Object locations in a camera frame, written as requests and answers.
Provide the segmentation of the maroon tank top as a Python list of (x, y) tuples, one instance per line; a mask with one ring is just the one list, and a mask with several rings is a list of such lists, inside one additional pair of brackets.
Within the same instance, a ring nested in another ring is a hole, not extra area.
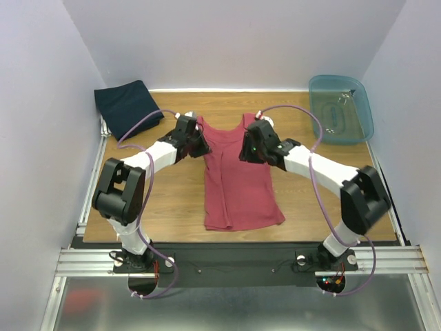
[(245, 113), (236, 128), (219, 130), (198, 117), (211, 149), (203, 156), (206, 230), (255, 230), (285, 221), (276, 203), (270, 167), (239, 160), (246, 128), (253, 121), (254, 115)]

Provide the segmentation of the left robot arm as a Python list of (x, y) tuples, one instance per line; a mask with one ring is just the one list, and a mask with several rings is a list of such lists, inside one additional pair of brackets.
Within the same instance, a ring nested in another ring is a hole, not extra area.
[(92, 197), (92, 207), (107, 219), (121, 240), (120, 252), (112, 253), (116, 267), (145, 272), (154, 265), (152, 241), (141, 229), (141, 215), (150, 197), (154, 175), (185, 157), (210, 153), (202, 125), (193, 112), (175, 114), (176, 125), (149, 148), (124, 160), (108, 159)]

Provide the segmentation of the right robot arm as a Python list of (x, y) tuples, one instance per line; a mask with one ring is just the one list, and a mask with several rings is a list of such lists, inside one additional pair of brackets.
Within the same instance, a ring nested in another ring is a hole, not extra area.
[(342, 261), (349, 248), (388, 213), (391, 202), (375, 168), (361, 169), (343, 165), (312, 152), (293, 139), (281, 141), (265, 119), (245, 129), (239, 159), (248, 163), (266, 163), (285, 172), (311, 180), (314, 193), (318, 186), (340, 199), (341, 217), (330, 235), (318, 246), (317, 261), (322, 269), (332, 269)]

